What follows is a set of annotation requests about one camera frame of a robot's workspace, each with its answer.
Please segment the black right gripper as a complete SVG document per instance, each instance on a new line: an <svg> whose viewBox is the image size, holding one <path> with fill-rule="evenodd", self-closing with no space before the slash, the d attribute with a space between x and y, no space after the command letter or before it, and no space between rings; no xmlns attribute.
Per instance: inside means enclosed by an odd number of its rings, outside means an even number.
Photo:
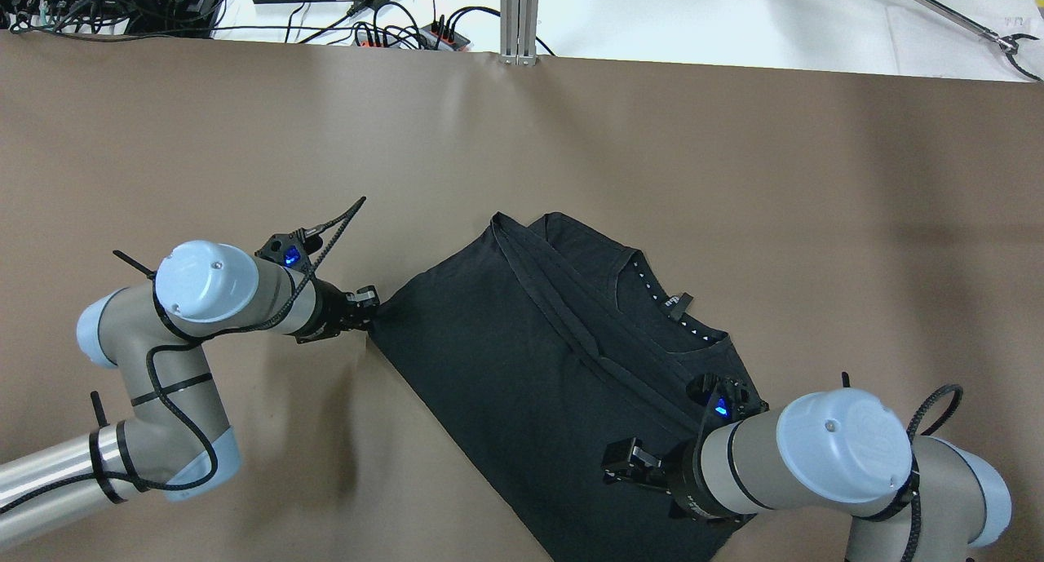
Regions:
<svg viewBox="0 0 1044 562"><path fill-rule="evenodd" d="M728 510L711 493L701 469L705 440L684 440L662 459L643 448L638 438L615 440L604 450L606 485L631 485L638 490L666 494L672 498L669 516L683 517L712 526L742 526L745 514Z"/></svg>

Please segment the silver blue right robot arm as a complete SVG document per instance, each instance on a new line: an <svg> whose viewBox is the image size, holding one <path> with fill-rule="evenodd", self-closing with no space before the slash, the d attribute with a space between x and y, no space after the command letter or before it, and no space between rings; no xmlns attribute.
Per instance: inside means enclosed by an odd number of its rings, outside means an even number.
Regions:
<svg viewBox="0 0 1044 562"><path fill-rule="evenodd" d="M604 481L663 493L674 518L742 524L765 512L824 507L851 519L847 561L963 561L992 546L1013 519L1002 474L921 421L940 398L959 406L958 385L936 390L902 423L872 392L812 392L783 409L755 405L736 385L697 393L711 431L668 454L637 438L607 446Z"/></svg>

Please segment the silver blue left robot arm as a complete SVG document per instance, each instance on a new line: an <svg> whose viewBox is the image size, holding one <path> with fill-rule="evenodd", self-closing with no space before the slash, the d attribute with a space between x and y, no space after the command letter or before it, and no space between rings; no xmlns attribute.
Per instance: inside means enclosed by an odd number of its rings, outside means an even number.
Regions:
<svg viewBox="0 0 1044 562"><path fill-rule="evenodd" d="M235 245L176 245L148 282L106 295L76 325L82 353L117 371L130 417L96 426L2 466L4 551L159 492L197 498L239 472L235 429L204 346L232 333L272 332L298 343L363 330L379 297L307 276L303 258L254 256Z"/></svg>

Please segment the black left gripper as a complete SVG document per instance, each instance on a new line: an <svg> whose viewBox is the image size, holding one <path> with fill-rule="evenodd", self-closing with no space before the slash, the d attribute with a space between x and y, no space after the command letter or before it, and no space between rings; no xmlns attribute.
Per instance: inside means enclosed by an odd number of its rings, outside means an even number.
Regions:
<svg viewBox="0 0 1044 562"><path fill-rule="evenodd" d="M380 305L377 288L373 285L361 287L355 292L339 290L336 286L316 281L316 306L302 328L295 331L295 342L317 342L331 339L350 330L369 330Z"/></svg>

